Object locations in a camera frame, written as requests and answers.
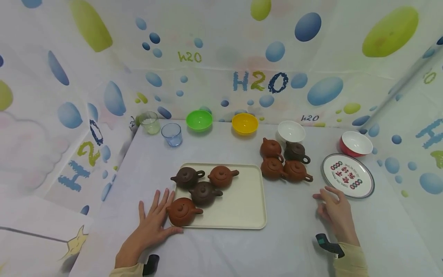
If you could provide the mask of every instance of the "teapot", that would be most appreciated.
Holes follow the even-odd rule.
[[[261,174],[271,180],[288,177],[288,174],[283,171],[283,164],[277,158],[263,158],[260,169]]]
[[[306,172],[305,166],[297,160],[286,160],[284,163],[284,172],[288,175],[290,182],[307,181],[312,182],[314,179]]]
[[[177,176],[171,177],[178,187],[184,189],[192,188],[198,181],[199,178],[205,176],[203,170],[195,171],[193,168],[183,167],[177,173]]]
[[[286,142],[284,157],[287,160],[297,160],[304,164],[311,162],[311,159],[305,155],[305,148],[298,142]]]
[[[209,206],[215,201],[216,196],[222,196],[222,191],[217,191],[213,184],[209,182],[198,182],[193,189],[190,189],[192,202],[197,206]]]
[[[172,225],[183,227],[192,223],[195,215],[201,215],[202,209],[195,208],[195,204],[191,199],[182,197],[178,198],[166,208],[169,213],[169,220]]]
[[[238,174],[240,174],[238,170],[230,171],[226,166],[219,165],[211,170],[208,178],[214,186],[224,188],[229,187],[232,183],[232,178]]]
[[[284,162],[283,156],[281,156],[280,143],[276,140],[268,140],[264,137],[260,147],[260,153],[263,157],[278,158],[280,162]]]

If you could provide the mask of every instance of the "beige tray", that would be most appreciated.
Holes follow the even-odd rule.
[[[199,181],[209,181],[207,176],[218,166],[227,166],[238,170],[240,174],[233,178],[229,188],[222,189],[223,196],[216,197],[214,204],[204,207],[202,215],[196,215],[188,227],[191,228],[226,228],[226,229],[263,229],[266,225],[266,206],[264,203],[263,179],[261,170],[253,164],[200,164],[186,163],[180,168],[190,167],[203,170],[205,177]],[[175,199],[191,198],[187,190],[176,187]]]

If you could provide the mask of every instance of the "glass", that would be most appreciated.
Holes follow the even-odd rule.
[[[155,135],[160,132],[159,117],[154,112],[142,113],[139,116],[139,122],[147,134]]]
[[[168,123],[162,128],[162,136],[171,147],[177,147],[182,144],[182,128],[175,123]]]

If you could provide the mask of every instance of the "yellow bowl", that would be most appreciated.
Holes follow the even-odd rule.
[[[232,128],[240,136],[249,136],[257,131],[258,120],[249,113],[239,113],[232,118]]]

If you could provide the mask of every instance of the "beige sleeve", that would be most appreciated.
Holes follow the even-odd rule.
[[[347,243],[338,243],[345,256],[335,259],[335,277],[369,277],[368,266],[361,247]]]
[[[138,263],[131,267],[113,269],[109,277],[142,277],[144,264]]]

